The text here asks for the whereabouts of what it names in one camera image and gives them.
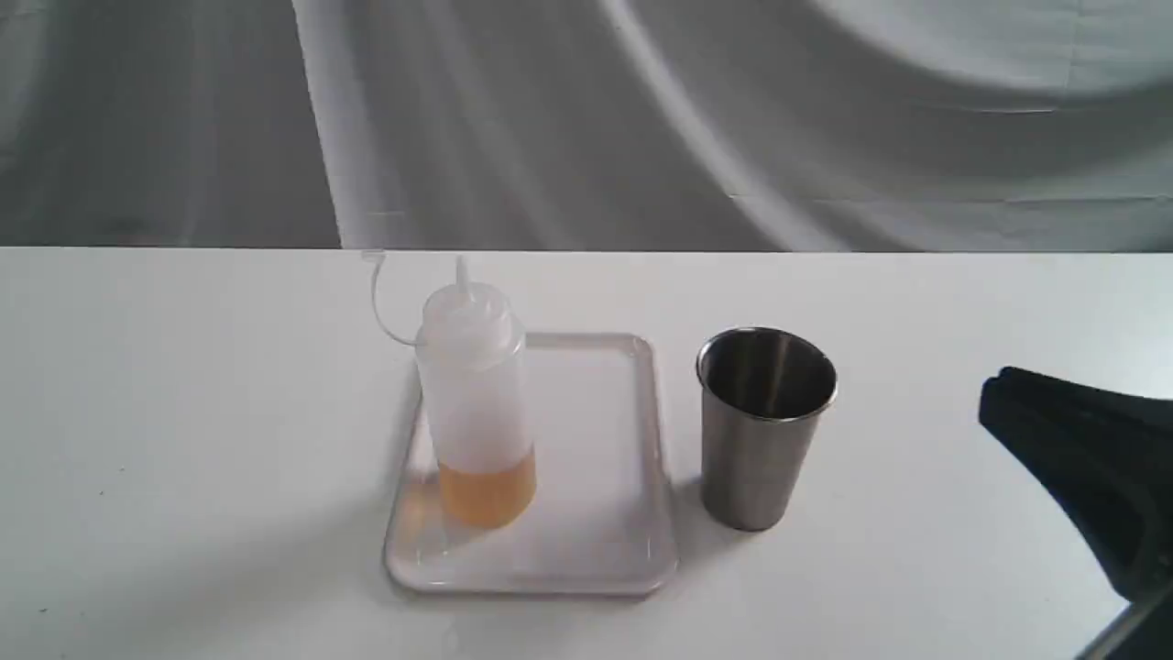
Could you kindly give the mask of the grey fabric backdrop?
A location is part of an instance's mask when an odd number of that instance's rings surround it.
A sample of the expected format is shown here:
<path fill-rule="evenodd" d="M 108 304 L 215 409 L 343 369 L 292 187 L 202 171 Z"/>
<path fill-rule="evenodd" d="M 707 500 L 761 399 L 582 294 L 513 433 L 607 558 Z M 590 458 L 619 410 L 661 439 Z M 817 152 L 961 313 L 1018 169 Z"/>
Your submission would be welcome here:
<path fill-rule="evenodd" d="M 1169 251 L 1168 1 L 5 1 L 4 246 Z"/>

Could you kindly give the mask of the white rectangular plastic tray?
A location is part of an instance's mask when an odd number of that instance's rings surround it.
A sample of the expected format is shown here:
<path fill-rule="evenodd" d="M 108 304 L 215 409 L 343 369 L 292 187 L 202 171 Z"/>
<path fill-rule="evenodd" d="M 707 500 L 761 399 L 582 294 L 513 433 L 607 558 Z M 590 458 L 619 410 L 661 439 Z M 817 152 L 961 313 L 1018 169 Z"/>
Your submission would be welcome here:
<path fill-rule="evenodd" d="M 536 496 L 494 531 L 445 513 L 416 401 L 384 565 L 423 594 L 645 597 L 678 564 L 652 346 L 629 333 L 531 333 Z"/>

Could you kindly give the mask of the clear plastic squeeze bottle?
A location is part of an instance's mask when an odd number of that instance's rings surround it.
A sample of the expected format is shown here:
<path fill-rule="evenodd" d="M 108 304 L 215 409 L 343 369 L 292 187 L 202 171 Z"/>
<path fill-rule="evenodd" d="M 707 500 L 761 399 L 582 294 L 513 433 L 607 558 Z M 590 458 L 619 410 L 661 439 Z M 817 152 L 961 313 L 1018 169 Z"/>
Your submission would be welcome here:
<path fill-rule="evenodd" d="M 369 308 L 384 335 L 414 352 L 445 513 L 473 529 L 503 528 L 524 513 L 537 490 L 523 322 L 510 298 L 474 280 L 457 256 L 454 280 L 423 302 L 415 335 L 400 335 L 378 308 L 386 258 L 384 250 L 362 251 L 373 266 Z"/>

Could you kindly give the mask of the stainless steel cup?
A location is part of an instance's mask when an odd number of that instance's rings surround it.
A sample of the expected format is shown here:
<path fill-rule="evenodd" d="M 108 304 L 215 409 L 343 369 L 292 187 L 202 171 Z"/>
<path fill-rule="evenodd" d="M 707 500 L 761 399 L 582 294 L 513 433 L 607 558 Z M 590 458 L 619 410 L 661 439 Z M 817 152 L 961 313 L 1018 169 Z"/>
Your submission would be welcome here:
<path fill-rule="evenodd" d="M 838 368 L 778 327 L 728 327 L 696 355 L 701 389 L 700 499 L 728 529 L 757 535 L 784 518 Z"/>

